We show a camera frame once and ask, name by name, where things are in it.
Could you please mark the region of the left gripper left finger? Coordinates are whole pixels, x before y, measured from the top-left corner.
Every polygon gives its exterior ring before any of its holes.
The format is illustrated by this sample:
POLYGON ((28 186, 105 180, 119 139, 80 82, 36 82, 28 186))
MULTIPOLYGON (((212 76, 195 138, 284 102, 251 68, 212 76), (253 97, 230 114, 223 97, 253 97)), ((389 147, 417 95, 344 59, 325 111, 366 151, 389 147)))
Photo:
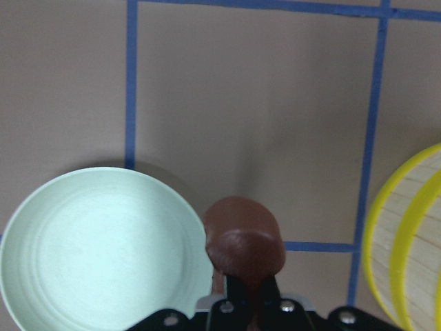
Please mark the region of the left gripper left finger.
POLYGON ((238 305, 248 304, 248 291, 245 284, 237 277, 225 277, 225 293, 228 301, 238 305))

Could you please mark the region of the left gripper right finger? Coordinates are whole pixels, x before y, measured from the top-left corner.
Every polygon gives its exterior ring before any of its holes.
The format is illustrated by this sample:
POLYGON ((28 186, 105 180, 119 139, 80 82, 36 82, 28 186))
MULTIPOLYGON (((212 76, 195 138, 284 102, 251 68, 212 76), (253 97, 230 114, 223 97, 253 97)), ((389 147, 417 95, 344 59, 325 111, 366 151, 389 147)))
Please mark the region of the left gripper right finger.
POLYGON ((266 277, 258 287, 258 304, 275 305, 280 301, 280 290, 278 289, 275 276, 266 277))

